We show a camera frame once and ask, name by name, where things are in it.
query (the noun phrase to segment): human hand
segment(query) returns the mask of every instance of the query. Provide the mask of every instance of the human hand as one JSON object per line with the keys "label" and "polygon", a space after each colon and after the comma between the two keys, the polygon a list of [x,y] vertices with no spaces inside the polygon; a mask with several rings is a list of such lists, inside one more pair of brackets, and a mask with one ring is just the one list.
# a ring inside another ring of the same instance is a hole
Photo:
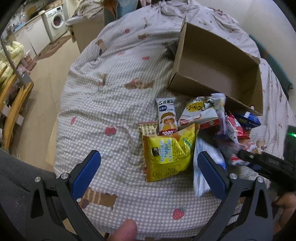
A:
{"label": "human hand", "polygon": [[283,211],[279,220],[274,224],[274,234],[284,227],[294,213],[296,209],[296,196],[292,192],[285,193],[275,204],[282,207]]}
{"label": "human hand", "polygon": [[107,238],[107,241],[135,241],[136,236],[137,224],[131,219],[126,219],[119,229]]}

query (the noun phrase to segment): washing machine door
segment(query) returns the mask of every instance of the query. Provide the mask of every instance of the washing machine door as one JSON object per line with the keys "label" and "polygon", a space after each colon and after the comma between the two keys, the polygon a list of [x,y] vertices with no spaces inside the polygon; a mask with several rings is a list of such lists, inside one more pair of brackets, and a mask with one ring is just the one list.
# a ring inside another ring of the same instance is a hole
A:
{"label": "washing machine door", "polygon": [[63,17],[63,13],[58,12],[55,15],[52,16],[52,27],[54,29],[58,29],[60,27],[62,27],[65,23],[64,17]]}

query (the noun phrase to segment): rug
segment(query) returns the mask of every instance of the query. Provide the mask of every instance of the rug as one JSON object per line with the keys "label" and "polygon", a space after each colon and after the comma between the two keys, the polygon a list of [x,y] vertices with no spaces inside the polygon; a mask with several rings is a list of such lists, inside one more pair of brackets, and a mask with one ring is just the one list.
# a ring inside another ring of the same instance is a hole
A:
{"label": "rug", "polygon": [[38,56],[38,60],[48,58],[52,56],[55,52],[58,51],[59,48],[63,46],[65,42],[67,42],[71,38],[71,35],[66,35],[64,37],[60,37],[55,42],[48,44]]}

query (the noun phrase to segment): gingham bedsheet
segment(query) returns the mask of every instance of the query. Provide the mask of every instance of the gingham bedsheet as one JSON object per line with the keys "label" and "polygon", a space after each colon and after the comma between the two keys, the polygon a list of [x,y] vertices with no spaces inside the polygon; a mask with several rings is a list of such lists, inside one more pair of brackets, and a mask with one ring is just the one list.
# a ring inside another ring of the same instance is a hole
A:
{"label": "gingham bedsheet", "polygon": [[[164,55],[164,45],[179,38],[185,16],[260,56],[256,44],[230,16],[194,1],[168,1],[108,24],[71,65],[61,96],[54,169],[59,176],[70,172],[92,149],[101,153],[101,166],[83,201],[78,200],[99,230],[112,233],[131,218],[141,240],[193,236],[220,203],[211,193],[194,196],[191,172],[154,183],[146,183],[142,172],[137,124],[157,120],[156,97],[175,96],[177,117],[188,101],[187,96],[166,89],[173,62]],[[281,158],[287,125],[295,125],[295,118],[264,59],[260,69],[262,125],[250,137],[259,148]],[[236,172],[242,178],[256,178],[247,167]],[[180,207],[185,208],[184,216],[174,220],[172,214]]]}

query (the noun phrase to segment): snack package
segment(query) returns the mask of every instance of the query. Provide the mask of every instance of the snack package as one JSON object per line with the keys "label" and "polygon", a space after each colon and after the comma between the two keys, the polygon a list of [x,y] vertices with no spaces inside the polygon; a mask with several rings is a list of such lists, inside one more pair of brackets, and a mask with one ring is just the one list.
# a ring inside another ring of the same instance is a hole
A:
{"label": "snack package", "polygon": [[175,97],[156,98],[160,136],[169,136],[178,131],[175,99]]}
{"label": "snack package", "polygon": [[253,142],[248,142],[247,144],[243,145],[241,143],[234,143],[232,141],[218,141],[217,145],[223,155],[228,159],[228,163],[231,166],[248,166],[250,163],[239,159],[237,157],[237,153],[239,150],[243,149],[254,154],[258,154],[258,149],[256,144]]}
{"label": "snack package", "polygon": [[246,112],[244,115],[235,114],[234,116],[246,131],[250,131],[252,128],[261,125],[258,117],[254,116],[250,112]]}
{"label": "snack package", "polygon": [[248,134],[231,113],[226,116],[226,131],[227,136],[234,143],[238,143],[239,139],[249,139]]}
{"label": "snack package", "polygon": [[[139,123],[138,128],[142,138],[142,144],[144,146],[143,136],[156,136],[158,123],[157,122]],[[143,172],[144,173],[146,173],[146,169],[147,169],[147,166],[144,158],[144,149],[143,149]]]}
{"label": "snack package", "polygon": [[170,136],[144,136],[146,181],[155,182],[184,171],[193,158],[195,125]]}
{"label": "snack package", "polygon": [[225,118],[225,102],[226,96],[223,93],[214,93],[211,94],[211,99],[214,104],[214,108],[219,117],[219,134],[226,135],[226,118]]}
{"label": "snack package", "polygon": [[179,129],[183,129],[193,123],[203,124],[218,118],[214,109],[204,113],[207,109],[213,106],[209,97],[196,97],[192,99],[185,107],[182,115],[178,120]]}
{"label": "snack package", "polygon": [[226,163],[224,158],[218,148],[208,144],[202,138],[197,137],[195,142],[195,150],[194,150],[194,157],[193,157],[193,187],[196,197],[201,197],[206,192],[210,191],[210,187],[204,178],[201,170],[197,165],[197,156],[200,152],[206,151],[211,158],[214,160],[215,163],[221,165],[226,170]]}

